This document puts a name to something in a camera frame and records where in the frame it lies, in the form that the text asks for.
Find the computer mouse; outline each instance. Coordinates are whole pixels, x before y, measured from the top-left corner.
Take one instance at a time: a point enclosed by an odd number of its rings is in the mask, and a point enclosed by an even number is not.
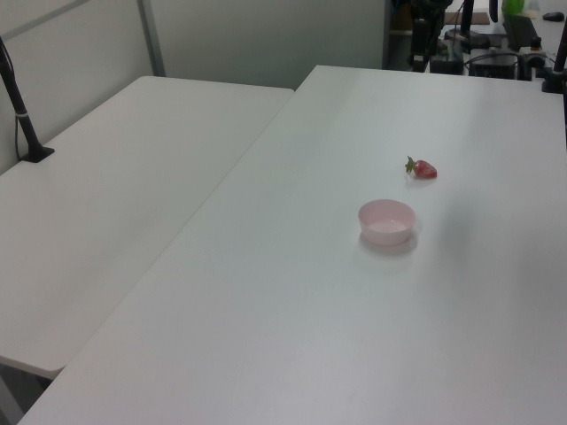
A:
[[[563,22],[565,15],[561,12],[550,12],[542,16],[543,20],[551,20],[552,22]]]

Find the red strawberry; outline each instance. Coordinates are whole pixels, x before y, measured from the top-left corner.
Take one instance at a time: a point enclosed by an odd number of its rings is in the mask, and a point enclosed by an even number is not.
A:
[[[409,174],[412,171],[419,179],[434,179],[435,177],[437,177],[437,170],[429,162],[423,161],[421,159],[414,161],[411,157],[408,157],[406,172]]]

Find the pink bowl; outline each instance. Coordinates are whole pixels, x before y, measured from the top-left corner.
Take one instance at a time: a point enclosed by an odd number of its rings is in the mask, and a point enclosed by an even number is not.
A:
[[[393,246],[409,238],[416,214],[406,204],[393,199],[378,199],[358,211],[362,235],[377,245]]]

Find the black stand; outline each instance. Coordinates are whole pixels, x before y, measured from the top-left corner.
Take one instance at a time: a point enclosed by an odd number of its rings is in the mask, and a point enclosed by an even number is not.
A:
[[[16,78],[12,69],[12,64],[8,58],[7,50],[0,38],[0,74],[2,75],[2,80],[4,81],[4,86],[8,91],[8,96],[12,101],[14,111],[16,112],[16,117],[18,118],[21,129],[24,132],[24,136],[27,140],[28,151],[27,155],[22,158],[22,161],[28,162],[40,162],[42,159],[49,157],[55,150],[52,148],[46,148],[42,146],[37,140],[37,135],[35,135],[34,126],[32,126],[32,121],[27,115],[27,109],[24,105],[24,101],[19,93],[18,85],[16,84]]]
[[[559,49],[557,50],[557,58],[553,69],[546,69],[545,81],[541,84],[541,91],[544,93],[563,93],[563,84],[565,83],[565,59],[567,59],[567,22],[563,26],[563,34]]]
[[[445,33],[445,40],[461,42],[461,46],[468,51],[473,49],[488,49],[490,40],[484,34],[470,31],[474,1],[465,1],[462,7],[462,20],[459,29],[451,29]]]
[[[490,40],[487,35],[469,31],[464,33],[461,29],[450,29],[445,33],[445,40],[454,40],[461,43],[463,49],[488,49]]]

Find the white table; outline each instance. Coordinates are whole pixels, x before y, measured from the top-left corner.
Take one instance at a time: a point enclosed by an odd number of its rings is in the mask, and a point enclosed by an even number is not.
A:
[[[0,363],[57,375],[291,94],[143,77],[2,175]]]
[[[563,423],[562,101],[317,67],[21,424]]]

